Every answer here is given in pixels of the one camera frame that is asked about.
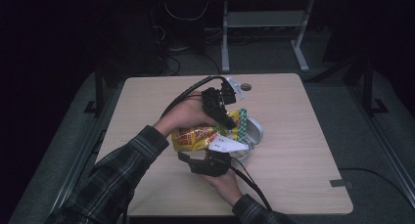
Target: wrapper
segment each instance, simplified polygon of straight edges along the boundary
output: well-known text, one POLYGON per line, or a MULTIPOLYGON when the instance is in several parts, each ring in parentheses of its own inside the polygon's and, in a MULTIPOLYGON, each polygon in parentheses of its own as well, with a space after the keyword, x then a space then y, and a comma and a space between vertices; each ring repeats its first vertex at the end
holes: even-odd
POLYGON ((182 128, 171 133, 171 141, 176 152, 193 152, 205 150, 217 134, 243 142, 247 131, 247 110, 239 109, 228 113, 237 127, 227 129, 223 125, 182 128))

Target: person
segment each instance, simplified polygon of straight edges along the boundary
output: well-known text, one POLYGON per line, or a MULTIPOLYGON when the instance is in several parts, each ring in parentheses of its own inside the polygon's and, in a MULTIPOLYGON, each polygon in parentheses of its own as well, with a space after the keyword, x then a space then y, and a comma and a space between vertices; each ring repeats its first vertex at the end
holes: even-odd
MULTIPOLYGON (((90 177, 53 211, 46 223, 116 223, 128 207, 134 190, 150 165, 167 148, 165 139, 173 130, 216 122, 202 108, 199 92, 179 103, 153 126, 147 125, 126 145, 102 158, 90 177)), ((289 223, 286 215, 268 211, 238 187, 231 169, 206 179, 232 207, 242 223, 289 223)))

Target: gray surface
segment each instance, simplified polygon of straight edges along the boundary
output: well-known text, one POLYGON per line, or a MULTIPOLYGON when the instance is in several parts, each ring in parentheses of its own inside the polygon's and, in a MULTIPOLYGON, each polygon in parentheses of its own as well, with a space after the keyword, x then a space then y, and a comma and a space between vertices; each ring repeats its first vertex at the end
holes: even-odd
MULTIPOLYGON (((277 34, 274 37, 246 46, 230 45, 231 74, 294 72, 306 79, 332 65, 321 62, 329 37, 327 32, 309 32, 303 40, 301 47, 310 67, 309 73, 302 73, 295 60, 289 43, 295 37, 290 34, 277 34)), ((217 64, 221 63, 219 45, 207 46, 206 54, 217 64)), ((180 75, 217 74, 214 63, 204 56, 182 53, 173 58, 180 62, 180 75)), ((175 69, 176 63, 169 63, 175 69)), ((336 164, 338 167, 371 169, 397 184, 365 115, 351 98, 350 90, 341 83, 344 72, 342 70, 318 84, 305 84, 336 164)), ((376 120, 411 174, 415 174, 414 118, 396 98, 389 83, 382 76, 376 74, 374 83, 375 98, 384 100, 391 111, 376 115, 376 120)), ((71 167, 73 157, 94 120, 91 115, 82 113, 87 102, 94 99, 94 93, 93 79, 90 77, 74 99, 11 223, 42 223, 46 218, 71 167)), ((341 174, 351 184, 348 189, 354 205, 351 214, 298 215, 293 218, 299 223, 413 223, 415 220, 414 210, 410 205, 381 178, 363 171, 342 171, 341 174)))

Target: wooden table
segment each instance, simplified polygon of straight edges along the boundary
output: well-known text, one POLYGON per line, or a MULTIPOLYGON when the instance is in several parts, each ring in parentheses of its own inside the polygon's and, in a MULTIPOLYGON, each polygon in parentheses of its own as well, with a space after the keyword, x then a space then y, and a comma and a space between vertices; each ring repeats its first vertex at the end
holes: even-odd
MULTIPOLYGON (((274 210, 287 214, 350 213, 352 203, 345 187, 332 187, 342 179, 313 108, 296 74, 232 75, 249 83, 245 100, 227 110, 248 110, 264 129, 263 139, 245 166, 274 210)), ((126 81, 98 159, 133 138, 145 125, 153 125, 166 106, 205 76, 141 77, 126 81)), ((204 85, 220 88, 220 80, 204 85)), ((190 153, 202 157, 201 152, 190 153)), ((260 201, 239 180, 243 193, 260 201)), ((140 182, 130 216, 222 216, 231 207, 188 164, 168 147, 140 182)))

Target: shirt sleeve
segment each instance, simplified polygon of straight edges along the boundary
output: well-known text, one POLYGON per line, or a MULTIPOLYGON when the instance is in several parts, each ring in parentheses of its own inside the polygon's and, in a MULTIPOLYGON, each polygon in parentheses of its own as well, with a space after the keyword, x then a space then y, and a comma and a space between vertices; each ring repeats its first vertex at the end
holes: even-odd
POLYGON ((126 145, 102 158, 84 185, 46 223, 116 223, 141 178, 167 146, 158 130, 146 126, 126 145))
POLYGON ((243 224, 294 224, 287 215, 266 209, 248 194, 235 203, 232 212, 243 224))

